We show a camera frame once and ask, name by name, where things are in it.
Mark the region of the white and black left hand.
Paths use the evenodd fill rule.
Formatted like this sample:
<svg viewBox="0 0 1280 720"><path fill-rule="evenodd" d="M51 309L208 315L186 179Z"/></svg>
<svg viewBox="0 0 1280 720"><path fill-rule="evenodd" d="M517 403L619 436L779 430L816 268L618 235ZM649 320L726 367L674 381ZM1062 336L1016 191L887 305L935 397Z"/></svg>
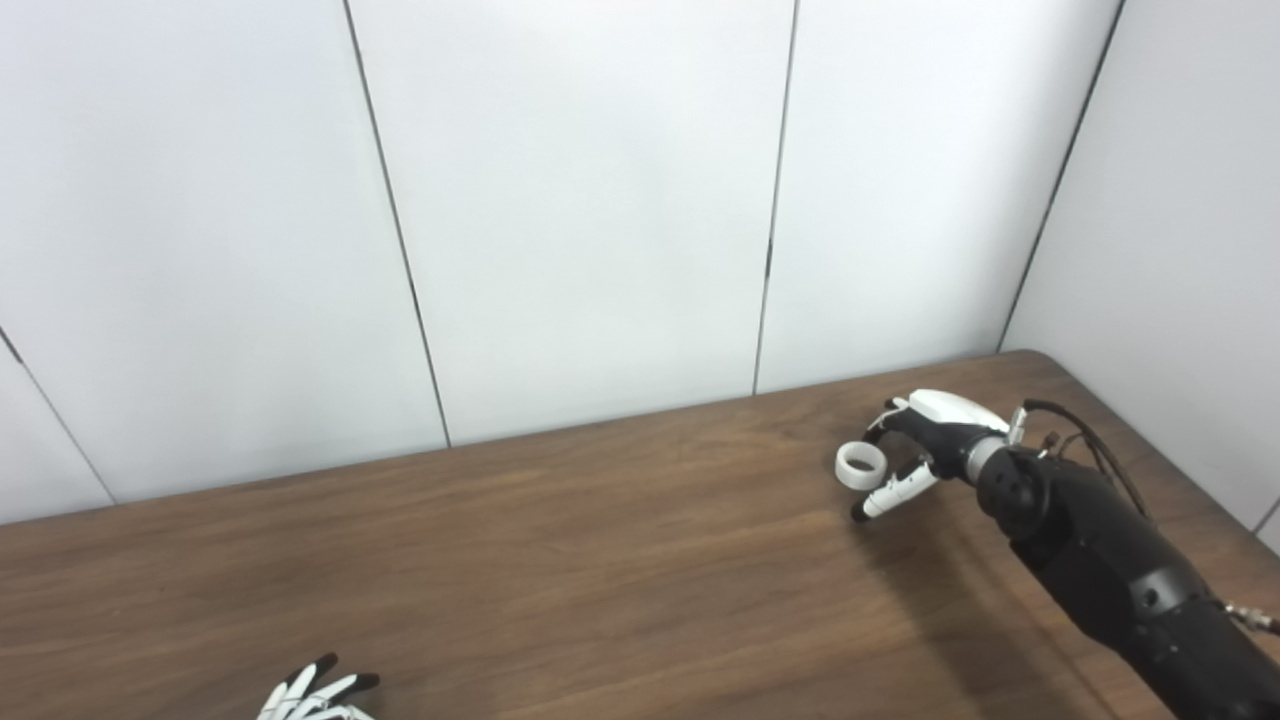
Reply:
<svg viewBox="0 0 1280 720"><path fill-rule="evenodd" d="M325 682L340 657L328 652L292 671L276 683L256 714L256 719L372 719L355 705L353 696L381 684L376 673L353 673Z"/></svg>

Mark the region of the white and black right hand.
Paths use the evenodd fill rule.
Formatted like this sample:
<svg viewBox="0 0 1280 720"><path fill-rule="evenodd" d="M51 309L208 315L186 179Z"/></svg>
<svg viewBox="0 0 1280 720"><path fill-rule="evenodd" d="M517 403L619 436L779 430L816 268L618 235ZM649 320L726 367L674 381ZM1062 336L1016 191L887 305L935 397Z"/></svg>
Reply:
<svg viewBox="0 0 1280 720"><path fill-rule="evenodd" d="M1001 416L955 393L915 389L905 398L890 398L861 438L836 454L837 480L867 495L851 507L851 519L881 518L942 480L975 483L989 455L1009 445L1010 433ZM895 471L881 448L891 434L918 447L916 456Z"/></svg>

